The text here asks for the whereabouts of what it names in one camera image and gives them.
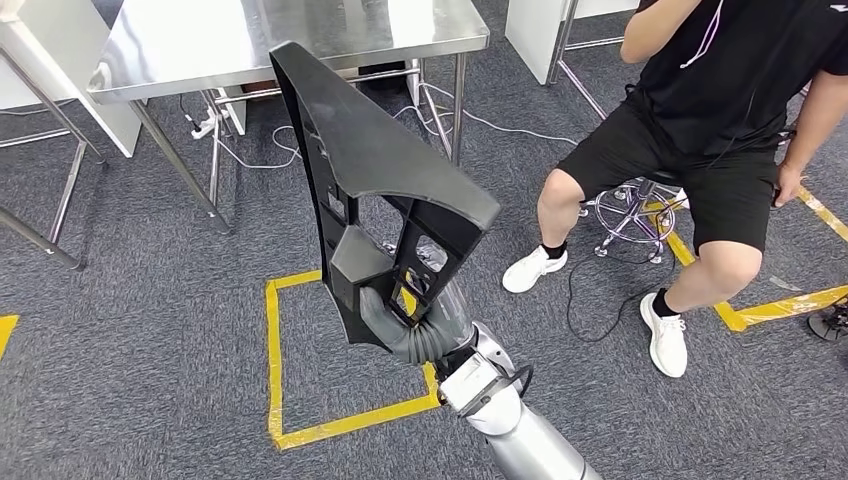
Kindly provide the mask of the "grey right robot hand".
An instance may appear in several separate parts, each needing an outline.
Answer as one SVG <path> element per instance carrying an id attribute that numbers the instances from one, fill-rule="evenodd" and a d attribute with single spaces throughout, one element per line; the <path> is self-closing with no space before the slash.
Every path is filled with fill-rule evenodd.
<path id="1" fill-rule="evenodd" d="M 475 336 L 467 302 L 456 281 L 445 286 L 416 326 L 401 321 L 371 287 L 360 290 L 360 314 L 390 352 L 415 365 L 440 360 Z"/>

